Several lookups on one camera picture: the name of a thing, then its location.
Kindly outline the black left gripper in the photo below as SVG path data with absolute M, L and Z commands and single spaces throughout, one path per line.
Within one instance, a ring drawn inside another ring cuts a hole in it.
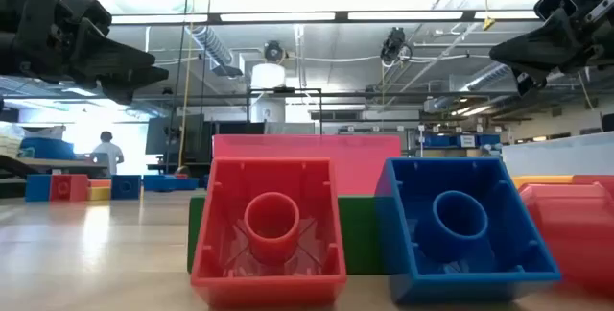
M 1 74 L 56 84 L 100 82 L 108 99 L 165 81 L 155 57 L 108 37 L 111 14 L 97 0 L 1 0 Z

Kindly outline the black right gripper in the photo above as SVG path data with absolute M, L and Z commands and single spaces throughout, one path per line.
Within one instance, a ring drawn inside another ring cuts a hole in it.
M 518 95 L 544 88 L 554 70 L 613 65 L 613 0 L 538 0 L 544 24 L 491 48 L 492 60 L 508 66 Z

